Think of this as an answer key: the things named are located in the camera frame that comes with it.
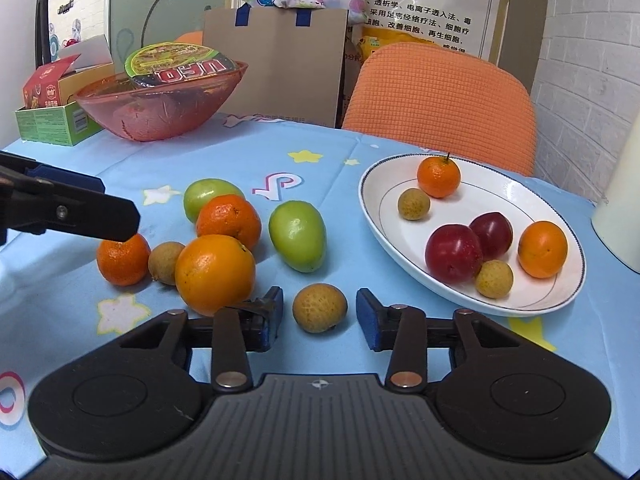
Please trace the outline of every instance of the orange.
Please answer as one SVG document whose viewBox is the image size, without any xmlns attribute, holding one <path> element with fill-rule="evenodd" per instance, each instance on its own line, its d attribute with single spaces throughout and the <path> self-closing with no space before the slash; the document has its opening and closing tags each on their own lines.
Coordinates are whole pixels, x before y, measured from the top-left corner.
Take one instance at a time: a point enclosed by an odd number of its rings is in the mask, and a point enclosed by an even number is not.
<svg viewBox="0 0 640 480">
<path fill-rule="evenodd" d="M 566 236 L 553 222 L 533 222 L 524 229 L 518 244 L 518 262 L 534 278 L 555 276 L 566 261 Z"/>
<path fill-rule="evenodd" d="M 248 300 L 255 283 L 251 251 L 226 235 L 189 243 L 175 263 L 175 286 L 184 303 L 203 316 Z"/>
<path fill-rule="evenodd" d="M 249 250 L 258 243 L 261 231 L 262 223 L 254 206 L 234 194 L 220 195 L 209 200 L 196 220 L 198 236 L 232 236 Z"/>
<path fill-rule="evenodd" d="M 434 198 L 449 196 L 460 185 L 460 168 L 446 156 L 428 156 L 418 166 L 418 186 Z"/>
<path fill-rule="evenodd" d="M 95 253 L 101 275 L 112 285 L 135 285 L 148 273 L 151 249 L 140 233 L 126 242 L 103 240 Z"/>
</svg>

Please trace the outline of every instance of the star pattern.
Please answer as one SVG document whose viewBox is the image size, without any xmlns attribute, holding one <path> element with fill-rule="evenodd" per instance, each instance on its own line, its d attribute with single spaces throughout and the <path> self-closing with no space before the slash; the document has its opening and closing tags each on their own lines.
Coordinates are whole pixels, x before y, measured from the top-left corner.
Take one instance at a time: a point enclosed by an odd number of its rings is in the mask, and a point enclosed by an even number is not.
<svg viewBox="0 0 640 480">
<path fill-rule="evenodd" d="M 142 205 L 166 204 L 173 195 L 180 195 L 180 191 L 171 189 L 171 186 L 162 186 L 158 189 L 144 189 L 145 201 Z"/>
<path fill-rule="evenodd" d="M 98 335 L 109 332 L 124 334 L 151 316 L 151 309 L 137 303 L 133 294 L 121 294 L 115 300 L 103 300 L 98 303 L 98 314 Z"/>
<path fill-rule="evenodd" d="M 290 152 L 287 153 L 287 155 L 289 155 L 296 163 L 318 162 L 318 160 L 323 157 L 323 155 L 320 155 L 319 153 L 311 153 L 309 150 L 302 150 L 301 152 Z"/>
<path fill-rule="evenodd" d="M 509 328 L 512 332 L 525 337 L 546 350 L 556 351 L 556 347 L 547 341 L 543 335 L 542 318 L 540 316 L 534 317 L 529 321 L 520 317 L 510 317 Z"/>
<path fill-rule="evenodd" d="M 228 115 L 223 121 L 222 125 L 227 128 L 233 128 L 234 126 L 238 126 L 240 123 L 244 123 L 245 121 L 257 121 L 259 123 L 280 123 L 282 119 L 270 119 L 268 117 L 262 117 L 260 115 L 245 115 L 242 117 L 238 117 L 235 115 Z"/>
</svg>

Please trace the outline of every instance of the yellow star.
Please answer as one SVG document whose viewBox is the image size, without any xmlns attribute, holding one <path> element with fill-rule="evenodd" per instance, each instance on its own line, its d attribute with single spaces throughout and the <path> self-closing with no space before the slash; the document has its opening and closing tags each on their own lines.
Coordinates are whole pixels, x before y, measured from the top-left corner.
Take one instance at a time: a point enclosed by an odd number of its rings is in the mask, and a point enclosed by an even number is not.
<svg viewBox="0 0 640 480">
<path fill-rule="evenodd" d="M 309 150 L 302 150 L 301 152 L 287 153 L 294 162 L 317 162 L 322 158 L 319 153 L 311 153 Z"/>
<path fill-rule="evenodd" d="M 509 328 L 512 332 L 525 337 L 546 350 L 556 351 L 556 347 L 547 341 L 542 333 L 542 318 L 540 316 L 534 317 L 531 321 L 525 321 L 521 317 L 510 317 Z"/>
</svg>

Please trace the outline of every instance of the instant noodle cup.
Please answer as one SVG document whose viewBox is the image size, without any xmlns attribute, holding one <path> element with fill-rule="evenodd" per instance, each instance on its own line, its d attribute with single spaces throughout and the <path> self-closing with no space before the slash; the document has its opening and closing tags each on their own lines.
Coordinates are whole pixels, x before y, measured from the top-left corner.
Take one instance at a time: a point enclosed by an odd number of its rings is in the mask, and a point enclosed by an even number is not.
<svg viewBox="0 0 640 480">
<path fill-rule="evenodd" d="M 125 62 L 125 72 L 139 88 L 194 81 L 234 70 L 238 70 L 236 62 L 213 48 L 174 41 L 145 46 Z"/>
</svg>

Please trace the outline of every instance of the white plate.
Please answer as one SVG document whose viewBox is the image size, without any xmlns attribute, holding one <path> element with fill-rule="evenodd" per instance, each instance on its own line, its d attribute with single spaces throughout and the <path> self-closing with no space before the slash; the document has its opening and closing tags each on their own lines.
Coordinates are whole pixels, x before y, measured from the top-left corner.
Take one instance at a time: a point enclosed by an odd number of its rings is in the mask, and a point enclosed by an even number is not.
<svg viewBox="0 0 640 480">
<path fill-rule="evenodd" d="M 407 221 L 398 214 L 398 197 L 417 187 L 416 174 L 429 155 L 397 155 L 371 166 L 360 179 L 360 206 L 369 227 L 385 251 L 413 278 L 455 304 L 495 316 L 527 317 L 546 314 L 570 303 L 580 292 L 586 275 L 584 253 L 578 238 L 564 219 L 530 189 L 498 171 L 475 162 L 451 157 L 462 174 L 458 190 L 451 196 L 431 200 L 422 221 Z M 499 211 L 513 226 L 513 244 L 502 258 L 513 269 L 510 294 L 489 300 L 474 284 L 444 285 L 432 278 L 424 261 L 424 248 L 431 234 L 444 224 L 469 225 L 477 216 Z M 557 276 L 537 280 L 517 262 L 518 240 L 534 221 L 549 220 L 560 226 L 569 243 L 567 260 Z"/>
</svg>

